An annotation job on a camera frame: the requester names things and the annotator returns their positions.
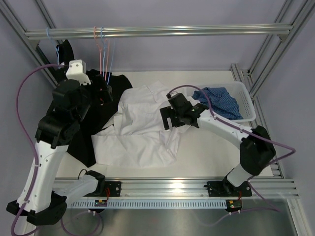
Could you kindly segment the blue plaid shirt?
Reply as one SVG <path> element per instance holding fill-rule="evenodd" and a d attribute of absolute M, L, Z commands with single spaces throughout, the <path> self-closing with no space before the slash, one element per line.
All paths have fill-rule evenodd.
<path fill-rule="evenodd" d="M 212 109 L 215 113 L 229 120 L 243 119 L 236 99 L 230 96 L 226 88 L 205 87 L 202 91 L 210 100 Z"/>

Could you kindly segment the pink wire hanger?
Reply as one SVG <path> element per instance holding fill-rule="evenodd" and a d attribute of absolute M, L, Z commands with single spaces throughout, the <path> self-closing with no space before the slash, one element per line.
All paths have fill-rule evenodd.
<path fill-rule="evenodd" d="M 100 35 L 99 35 L 100 43 L 98 43 L 96 30 L 97 30 L 97 27 L 94 26 L 94 30 L 93 30 L 94 40 L 99 50 L 99 71 L 100 71 L 100 74 L 105 79 L 105 81 L 107 81 L 107 68 L 108 68 L 107 60 L 108 60 L 108 53 L 109 53 L 109 48 L 110 48 L 110 41 L 108 38 L 105 38 L 103 36 L 104 27 L 101 27 Z"/>

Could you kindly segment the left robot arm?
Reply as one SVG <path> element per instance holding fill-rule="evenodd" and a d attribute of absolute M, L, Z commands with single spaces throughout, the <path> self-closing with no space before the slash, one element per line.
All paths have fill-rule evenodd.
<path fill-rule="evenodd" d="M 61 190 L 54 191 L 53 183 L 89 108 L 111 102 L 111 93 L 111 87 L 101 75 L 90 82 L 65 79 L 57 85 L 51 105 L 38 124 L 34 161 L 24 190 L 17 200 L 8 203 L 8 212 L 25 216 L 35 226 L 54 225 L 73 202 L 86 195 L 101 196 L 107 191 L 105 176 L 95 171 L 86 172 Z"/>

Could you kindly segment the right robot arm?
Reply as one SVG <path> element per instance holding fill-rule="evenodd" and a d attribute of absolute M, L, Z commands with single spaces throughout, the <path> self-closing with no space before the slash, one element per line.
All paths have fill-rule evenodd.
<path fill-rule="evenodd" d="M 240 151 L 239 164 L 223 180 L 207 182 L 209 196 L 251 196 L 249 178 L 259 175 L 276 155 L 267 130 L 262 126 L 250 128 L 232 122 L 206 105 L 192 105 L 182 93 L 166 97 L 170 105 L 160 109 L 165 130 L 184 125 L 209 130 Z"/>

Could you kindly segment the white and black shirt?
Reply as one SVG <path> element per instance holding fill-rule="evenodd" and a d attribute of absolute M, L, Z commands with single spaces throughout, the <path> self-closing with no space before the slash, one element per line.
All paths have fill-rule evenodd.
<path fill-rule="evenodd" d="M 157 81 L 123 92 L 117 112 L 92 136 L 97 164 L 159 168 L 176 161 L 181 135 L 190 126 L 164 129 L 160 109 L 169 105 L 169 90 Z"/>

